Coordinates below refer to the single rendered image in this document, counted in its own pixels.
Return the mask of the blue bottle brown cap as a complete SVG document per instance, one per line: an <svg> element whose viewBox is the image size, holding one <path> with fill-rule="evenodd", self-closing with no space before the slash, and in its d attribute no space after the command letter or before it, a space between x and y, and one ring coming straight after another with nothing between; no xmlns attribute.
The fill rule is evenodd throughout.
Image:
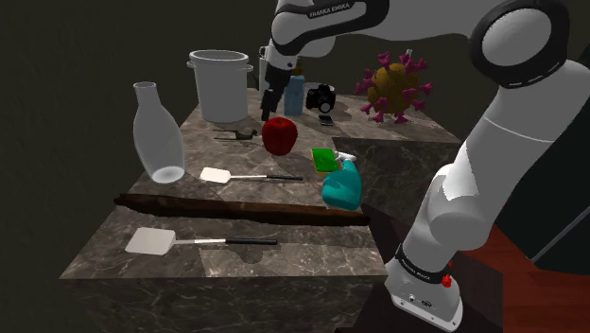
<svg viewBox="0 0 590 333"><path fill-rule="evenodd" d="M305 79L301 69L295 69L291 72L284 92L284 114L286 116L299 116L303 113L304 82Z"/></svg>

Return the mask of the red apple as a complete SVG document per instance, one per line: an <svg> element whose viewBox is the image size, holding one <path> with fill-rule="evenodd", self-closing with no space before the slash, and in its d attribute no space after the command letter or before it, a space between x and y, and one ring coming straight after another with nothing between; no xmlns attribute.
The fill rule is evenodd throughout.
<svg viewBox="0 0 590 333"><path fill-rule="evenodd" d="M283 117L273 117L262 127L264 147L272 155L282 156L290 153L297 138L296 125Z"/></svg>

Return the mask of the large white stock pot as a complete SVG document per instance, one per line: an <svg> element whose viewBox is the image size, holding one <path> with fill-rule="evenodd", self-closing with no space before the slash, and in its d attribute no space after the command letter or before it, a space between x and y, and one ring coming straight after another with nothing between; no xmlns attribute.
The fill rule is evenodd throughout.
<svg viewBox="0 0 590 333"><path fill-rule="evenodd" d="M234 123L248 116L249 56L231 50L205 49L189 54L195 73L201 117L213 123Z"/></svg>

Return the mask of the dark metal meat fork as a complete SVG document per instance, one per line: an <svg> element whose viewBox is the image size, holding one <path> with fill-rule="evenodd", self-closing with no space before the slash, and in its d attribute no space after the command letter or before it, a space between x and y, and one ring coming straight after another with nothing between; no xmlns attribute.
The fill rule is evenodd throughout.
<svg viewBox="0 0 590 333"><path fill-rule="evenodd" d="M258 135L258 131L256 129L252 129L249 132L241 132L237 130L219 130L215 129L215 131L219 132L229 132L233 136L232 137L216 137L216 140L220 141L249 141L254 138L254 136Z"/></svg>

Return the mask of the green and yellow sponge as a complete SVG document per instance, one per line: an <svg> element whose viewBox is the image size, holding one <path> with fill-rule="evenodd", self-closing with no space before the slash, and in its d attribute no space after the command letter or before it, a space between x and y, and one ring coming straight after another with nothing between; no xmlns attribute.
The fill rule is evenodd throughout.
<svg viewBox="0 0 590 333"><path fill-rule="evenodd" d="M320 174L327 174L339 170L335 154L328 148L312 148L311 157L315 171Z"/></svg>

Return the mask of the teal spray bottle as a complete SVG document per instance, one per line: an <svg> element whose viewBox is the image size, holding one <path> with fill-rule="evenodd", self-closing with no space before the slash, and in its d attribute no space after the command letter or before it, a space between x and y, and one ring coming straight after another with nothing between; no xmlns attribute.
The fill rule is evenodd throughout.
<svg viewBox="0 0 590 333"><path fill-rule="evenodd" d="M331 206L354 211L360 206L362 182L355 166L356 157L342 151L335 152L341 169L330 172L323 180L321 197Z"/></svg>

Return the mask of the brown virus model purple spikes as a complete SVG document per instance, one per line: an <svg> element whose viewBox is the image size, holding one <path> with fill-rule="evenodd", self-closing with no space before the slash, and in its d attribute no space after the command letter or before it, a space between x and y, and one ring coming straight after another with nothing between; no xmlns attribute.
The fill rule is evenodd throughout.
<svg viewBox="0 0 590 333"><path fill-rule="evenodd" d="M420 82L418 73L428 66L424 59L414 61L412 53L407 49L399 56L399 62L393 62L390 52L378 54L376 58L381 67L364 70L364 78L356 84L355 94L367 95L368 103L360 111L366 115L374 111L371 120L382 123L385 115L391 114L394 124L404 124L408 121L406 109L412 107L421 111L425 107L425 101L419 99L419 95L429 96L433 84Z"/></svg>

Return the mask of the clear glass carafe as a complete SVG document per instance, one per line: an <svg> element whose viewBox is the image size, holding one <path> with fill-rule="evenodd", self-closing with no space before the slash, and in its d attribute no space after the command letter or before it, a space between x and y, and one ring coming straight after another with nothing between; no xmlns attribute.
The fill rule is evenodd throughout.
<svg viewBox="0 0 590 333"><path fill-rule="evenodd" d="M133 120L133 140L149 178L172 184L184 174L184 150L180 128L162 104L155 82L133 84L138 108Z"/></svg>

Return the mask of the long dark wooden rolling pin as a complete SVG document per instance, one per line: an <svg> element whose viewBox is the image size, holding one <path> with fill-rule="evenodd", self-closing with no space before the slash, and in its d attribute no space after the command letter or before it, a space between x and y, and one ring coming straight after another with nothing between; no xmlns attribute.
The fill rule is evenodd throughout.
<svg viewBox="0 0 590 333"><path fill-rule="evenodd" d="M120 194L113 200L143 214L168 218L246 219L273 225L368 226L361 213L323 206L199 200L151 194Z"/></svg>

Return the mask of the marble kitchen counter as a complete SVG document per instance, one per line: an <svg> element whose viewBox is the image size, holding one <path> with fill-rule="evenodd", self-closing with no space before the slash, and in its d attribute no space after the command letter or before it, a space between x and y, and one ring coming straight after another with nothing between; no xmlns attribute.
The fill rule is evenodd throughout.
<svg viewBox="0 0 590 333"><path fill-rule="evenodd" d="M354 96L341 96L335 125L308 112L296 118L298 141L274 157L259 138L222 143L222 130L191 113L181 131L186 173L174 184L140 177L140 194L226 202L321 204L314 147L357 156L366 213L382 210L408 220L433 173L459 142L424 114L408 122L376 124ZM200 179L205 167L233 175L291 175L292 180ZM167 254L125 251L140 227L173 230L177 239L262 238L277 245L176 245ZM103 333L333 333L349 326L373 286L386 278L385 262L366 226L271 225L251 220L163 218L116 206L61 275Z"/></svg>

